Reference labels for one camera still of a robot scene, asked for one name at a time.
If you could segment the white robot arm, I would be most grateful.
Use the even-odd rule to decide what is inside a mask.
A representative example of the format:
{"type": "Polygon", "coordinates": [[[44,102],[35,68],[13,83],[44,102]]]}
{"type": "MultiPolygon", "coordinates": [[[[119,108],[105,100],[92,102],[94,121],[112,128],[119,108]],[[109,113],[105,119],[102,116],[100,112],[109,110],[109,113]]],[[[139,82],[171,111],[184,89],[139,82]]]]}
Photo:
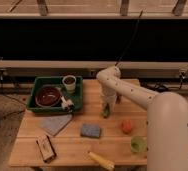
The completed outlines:
{"type": "Polygon", "coordinates": [[[120,94],[147,111],[147,171],[188,171],[188,101],[120,78],[116,66],[96,75],[105,96],[120,94]]]}

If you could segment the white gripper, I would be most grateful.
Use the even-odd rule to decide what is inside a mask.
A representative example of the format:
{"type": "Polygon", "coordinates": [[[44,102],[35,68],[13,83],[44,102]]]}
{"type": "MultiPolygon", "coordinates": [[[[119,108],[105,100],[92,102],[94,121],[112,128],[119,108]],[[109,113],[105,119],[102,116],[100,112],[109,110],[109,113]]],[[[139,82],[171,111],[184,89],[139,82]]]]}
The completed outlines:
{"type": "Polygon", "coordinates": [[[102,109],[112,112],[116,103],[117,93],[110,88],[103,87],[100,97],[102,100],[102,109]]]}

